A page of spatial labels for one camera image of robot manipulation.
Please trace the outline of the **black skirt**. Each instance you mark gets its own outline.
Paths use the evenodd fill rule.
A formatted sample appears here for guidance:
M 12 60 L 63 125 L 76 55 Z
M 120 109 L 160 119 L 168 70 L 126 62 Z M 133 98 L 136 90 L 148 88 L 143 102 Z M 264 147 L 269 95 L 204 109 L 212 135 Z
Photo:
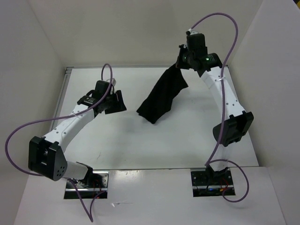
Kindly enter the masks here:
M 181 70 L 172 65 L 161 75 L 136 112 L 151 124 L 155 124 L 171 110 L 174 98 L 187 87 Z

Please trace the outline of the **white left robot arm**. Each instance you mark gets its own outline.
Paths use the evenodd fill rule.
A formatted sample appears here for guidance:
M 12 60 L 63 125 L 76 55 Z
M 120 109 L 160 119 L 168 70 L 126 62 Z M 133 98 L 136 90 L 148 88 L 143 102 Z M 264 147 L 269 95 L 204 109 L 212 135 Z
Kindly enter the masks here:
M 97 81 L 94 90 L 81 97 L 71 112 L 56 128 L 43 137 L 33 137 L 29 143 L 28 168 L 53 181 L 75 179 L 82 187 L 93 183 L 92 167 L 67 161 L 67 146 L 98 114 L 123 112 L 127 108 L 122 92 L 106 81 Z

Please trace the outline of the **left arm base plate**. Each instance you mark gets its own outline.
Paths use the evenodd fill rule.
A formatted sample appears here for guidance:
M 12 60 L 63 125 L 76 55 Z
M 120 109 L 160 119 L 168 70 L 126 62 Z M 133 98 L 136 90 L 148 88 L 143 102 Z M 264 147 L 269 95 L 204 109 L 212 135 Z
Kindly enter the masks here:
M 72 179 L 82 199 L 106 199 L 108 192 L 109 171 L 94 170 L 91 181 Z M 73 184 L 66 182 L 64 199 L 79 199 Z

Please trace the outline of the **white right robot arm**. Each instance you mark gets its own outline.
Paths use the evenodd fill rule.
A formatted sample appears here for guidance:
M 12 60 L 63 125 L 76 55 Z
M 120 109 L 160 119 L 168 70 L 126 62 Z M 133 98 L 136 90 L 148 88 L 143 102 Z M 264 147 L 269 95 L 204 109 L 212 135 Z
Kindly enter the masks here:
M 217 142 L 206 165 L 205 178 L 210 184 L 222 179 L 222 171 L 228 167 L 231 145 L 239 142 L 247 133 L 254 120 L 236 98 L 224 74 L 225 68 L 216 53 L 208 53 L 205 36 L 196 31 L 187 31 L 187 41 L 179 46 L 176 67 L 196 71 L 210 90 L 221 113 L 221 122 L 212 132 Z

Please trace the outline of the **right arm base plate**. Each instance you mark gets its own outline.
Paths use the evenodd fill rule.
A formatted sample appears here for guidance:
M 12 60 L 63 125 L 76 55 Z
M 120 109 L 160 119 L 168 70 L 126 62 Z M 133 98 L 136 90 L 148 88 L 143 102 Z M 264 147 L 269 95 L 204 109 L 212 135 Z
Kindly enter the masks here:
M 212 197 L 235 195 L 230 169 L 214 172 L 211 168 L 199 168 L 190 171 L 193 197 Z

